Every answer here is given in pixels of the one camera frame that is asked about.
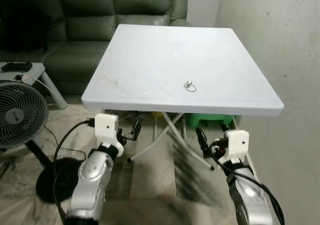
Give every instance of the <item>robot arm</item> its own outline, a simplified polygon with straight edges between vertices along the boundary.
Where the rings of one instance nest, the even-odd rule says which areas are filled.
[[[105,190],[117,157],[124,151],[127,139],[136,140],[141,130],[142,117],[133,125],[132,132],[123,134],[118,128],[118,116],[95,116],[95,136],[100,142],[78,170],[78,183],[73,191],[66,213],[65,225],[98,225],[101,218]]]
[[[242,162],[249,148],[249,133],[244,130],[226,130],[224,138],[216,139],[209,147],[206,135],[200,128],[196,129],[200,147],[205,158],[214,157],[228,169],[255,180],[250,166]],[[253,182],[223,170],[233,200],[236,220],[239,225],[272,225],[272,215],[265,200],[265,192]]]

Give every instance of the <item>key ring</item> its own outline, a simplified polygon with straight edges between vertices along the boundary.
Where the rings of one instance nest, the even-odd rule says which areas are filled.
[[[189,81],[186,81],[184,84],[183,84],[184,88],[188,91],[188,92],[195,92],[197,90],[197,87],[193,84],[193,82],[190,82]]]

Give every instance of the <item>white tabletop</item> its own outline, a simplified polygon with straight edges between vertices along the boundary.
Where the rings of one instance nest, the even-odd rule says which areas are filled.
[[[3,65],[6,65],[7,62],[0,62],[0,68]],[[45,71],[45,66],[39,62],[32,62],[32,68],[27,72],[18,72],[18,71],[10,71],[10,72],[0,72],[0,80],[13,80],[16,75],[23,75],[22,81],[25,84],[32,85],[35,81],[31,78],[39,78],[40,75]]]
[[[81,99],[88,108],[175,113],[278,116],[284,108],[230,28],[121,24]]]

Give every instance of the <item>fan grille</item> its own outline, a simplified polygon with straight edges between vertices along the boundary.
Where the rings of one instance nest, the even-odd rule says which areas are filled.
[[[47,103],[36,89],[21,82],[0,82],[0,148],[30,141],[47,118]]]

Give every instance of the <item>green sofa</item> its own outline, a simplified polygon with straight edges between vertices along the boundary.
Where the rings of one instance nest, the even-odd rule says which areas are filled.
[[[17,0],[0,0],[0,11],[10,1]],[[0,61],[43,63],[64,94],[84,92],[119,24],[190,26],[188,0],[22,1],[37,5],[51,18],[48,51],[0,50]]]

